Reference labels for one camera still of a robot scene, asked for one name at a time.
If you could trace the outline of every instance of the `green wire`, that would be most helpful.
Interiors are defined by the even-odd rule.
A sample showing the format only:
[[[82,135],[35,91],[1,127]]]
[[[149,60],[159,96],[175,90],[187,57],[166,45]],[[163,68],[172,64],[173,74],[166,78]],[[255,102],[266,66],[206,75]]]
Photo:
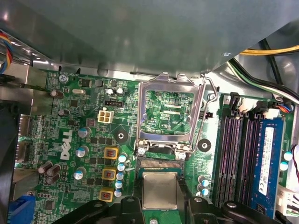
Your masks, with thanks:
[[[247,84],[250,84],[250,85],[253,85],[253,86],[255,86],[255,87],[257,87],[257,88],[259,88],[259,89],[262,89],[262,90],[265,90],[265,91],[267,91],[267,92],[271,92],[271,93],[275,93],[275,94],[277,94],[277,95],[280,95],[279,93],[277,93],[277,92],[275,92],[275,91],[271,91],[271,90],[268,90],[268,89],[266,89],[266,88],[264,88],[264,87],[262,87],[262,86],[260,86],[260,85],[258,85],[258,84],[256,84],[256,83],[254,83],[254,82],[251,82],[249,79],[247,79],[237,68],[235,68],[233,65],[232,65],[232,67],[234,68],[234,70],[235,70],[235,72],[238,74],[238,76],[244,81],[244,82],[246,82]]]

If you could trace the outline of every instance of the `capacitor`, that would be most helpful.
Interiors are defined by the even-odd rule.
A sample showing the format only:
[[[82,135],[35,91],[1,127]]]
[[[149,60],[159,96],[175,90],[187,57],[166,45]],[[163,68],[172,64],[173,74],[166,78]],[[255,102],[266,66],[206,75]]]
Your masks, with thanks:
[[[85,174],[86,174],[86,169],[84,167],[79,167],[74,172],[74,178],[76,180],[81,180]]]
[[[116,95],[119,97],[122,97],[125,94],[125,91],[123,90],[123,88],[118,88],[116,90]]]
[[[118,165],[117,165],[117,170],[118,171],[124,171],[125,170],[125,168],[126,168],[126,166],[125,166],[125,164],[123,164],[123,163],[119,163]]]
[[[68,117],[70,115],[70,111],[69,110],[59,110],[58,111],[58,115],[60,117]]]
[[[118,161],[119,162],[125,162],[125,161],[127,161],[127,154],[126,153],[121,153],[120,155],[119,155],[119,157],[118,157]]]
[[[117,182],[115,182],[115,187],[116,187],[117,189],[121,189],[121,188],[122,188],[122,181],[117,181]]]
[[[40,174],[44,174],[49,168],[51,168],[53,166],[53,163],[48,161],[48,162],[45,162],[40,168],[38,168],[38,172]]]
[[[279,169],[281,171],[286,171],[288,169],[289,165],[287,164],[287,162],[281,162],[279,165]]]
[[[110,88],[110,89],[107,89],[107,90],[106,90],[106,93],[107,93],[107,95],[108,95],[108,96],[110,96],[110,97],[111,97],[111,96],[113,96],[113,95],[114,95],[114,90],[113,90],[113,89],[111,89],[111,88]]]
[[[209,194],[209,189],[205,188],[201,184],[197,185],[197,190],[200,191],[203,196],[207,196]]]
[[[291,161],[293,158],[293,154],[291,152],[285,152],[284,159],[287,161]]]
[[[122,193],[121,193],[121,190],[120,189],[116,189],[115,191],[114,191],[114,196],[115,197],[120,197],[122,195]]]
[[[89,149],[87,146],[80,146],[77,150],[76,150],[76,156],[79,158],[84,157],[85,155],[87,155]]]
[[[63,99],[64,93],[59,90],[52,90],[50,95],[56,99]]]
[[[54,176],[56,173],[58,173],[61,170],[61,166],[58,164],[55,164],[53,167],[49,168],[47,170],[48,176]]]
[[[48,177],[46,178],[46,183],[47,183],[47,184],[53,184],[53,183],[55,183],[59,178],[60,178],[59,174],[55,174],[54,176],[48,176]]]
[[[201,185],[204,187],[207,187],[210,184],[209,180],[207,180],[204,176],[199,176],[198,182],[201,183]]]
[[[78,136],[80,138],[86,138],[91,134],[92,130],[88,127],[82,127],[78,130]]]
[[[116,174],[116,179],[119,181],[122,181],[124,177],[125,177],[125,175],[122,172],[118,172]]]

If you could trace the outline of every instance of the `white connector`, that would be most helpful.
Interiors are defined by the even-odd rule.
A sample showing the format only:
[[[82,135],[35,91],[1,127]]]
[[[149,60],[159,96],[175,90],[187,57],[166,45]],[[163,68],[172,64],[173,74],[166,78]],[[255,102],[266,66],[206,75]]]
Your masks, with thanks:
[[[278,185],[276,210],[284,216],[299,216],[299,193]]]
[[[111,124],[112,119],[113,119],[113,115],[114,115],[113,111],[107,111],[106,108],[103,108],[102,111],[99,111],[98,122]]]

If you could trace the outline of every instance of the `red wire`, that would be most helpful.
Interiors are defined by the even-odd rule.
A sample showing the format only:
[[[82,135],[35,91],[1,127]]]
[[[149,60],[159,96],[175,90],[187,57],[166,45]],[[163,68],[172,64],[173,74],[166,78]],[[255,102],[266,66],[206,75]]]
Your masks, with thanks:
[[[297,162],[295,160],[295,148],[296,148],[296,145],[293,146],[293,148],[291,149],[291,152],[293,154],[293,162],[294,162],[294,166],[296,168],[296,176],[297,176],[297,179],[298,179],[298,182],[299,182],[299,171],[298,171],[298,165],[297,165]]]

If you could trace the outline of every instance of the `cable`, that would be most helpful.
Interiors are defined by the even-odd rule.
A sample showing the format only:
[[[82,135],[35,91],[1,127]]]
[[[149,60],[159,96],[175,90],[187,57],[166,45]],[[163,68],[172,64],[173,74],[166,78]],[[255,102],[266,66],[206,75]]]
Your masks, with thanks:
[[[261,47],[264,50],[271,50],[271,48],[270,48],[270,46],[269,46],[268,41],[266,40],[266,38],[260,41],[260,45],[261,45]],[[267,61],[271,65],[271,68],[272,68],[273,75],[275,77],[276,83],[280,84],[280,85],[283,85],[284,83],[283,83],[283,81],[281,79],[280,72],[279,72],[277,63],[275,61],[275,57],[272,56],[272,55],[267,55],[266,58],[267,58]]]
[[[235,72],[234,74],[239,76],[239,78],[241,78],[243,80],[243,82],[247,83],[247,84],[250,84],[252,86],[255,86],[257,88],[260,88],[262,90],[265,90],[265,91],[268,91],[268,92],[271,92],[271,93],[274,93],[276,95],[279,95],[281,97],[284,97],[284,98],[287,98],[287,99],[290,99],[291,101],[293,101],[294,103],[296,104],[299,104],[299,100],[294,98],[293,96],[283,92],[283,91],[280,91],[278,89],[273,89],[271,87],[267,87],[267,86],[263,86],[263,85],[259,85],[257,83],[254,83],[252,82],[251,80],[247,79],[238,69],[236,69],[234,66],[232,65],[229,65],[229,68],[230,69],[233,69]]]
[[[296,146],[297,146],[297,145],[294,145],[294,146],[291,148],[291,153],[293,154],[294,167],[296,168],[296,176],[297,176],[297,179],[298,179],[298,182],[299,182],[298,165],[297,165],[297,162],[296,162],[296,159],[295,159],[295,148],[296,148]]]
[[[290,47],[290,48],[282,48],[282,49],[276,49],[276,50],[251,50],[246,49],[241,54],[242,55],[273,55],[273,54],[279,54],[279,53],[286,53],[290,51],[295,51],[299,49],[299,45]]]
[[[13,61],[13,47],[8,39],[8,36],[0,31],[0,39],[4,42],[6,47],[6,60],[0,66],[0,74],[2,74],[6,69],[9,68],[11,62]]]
[[[293,96],[295,99],[299,100],[299,95],[297,93],[295,93],[293,90],[283,86],[283,85],[278,85],[272,82],[268,82],[266,80],[261,80],[255,77],[252,77],[244,68],[243,66],[241,66],[241,64],[235,59],[231,59],[229,60],[229,62],[240,72],[242,73],[248,80],[258,84],[258,85],[262,85],[262,86],[267,86],[270,88],[274,88],[277,89],[279,91],[283,91],[285,93],[287,93],[288,95]]]

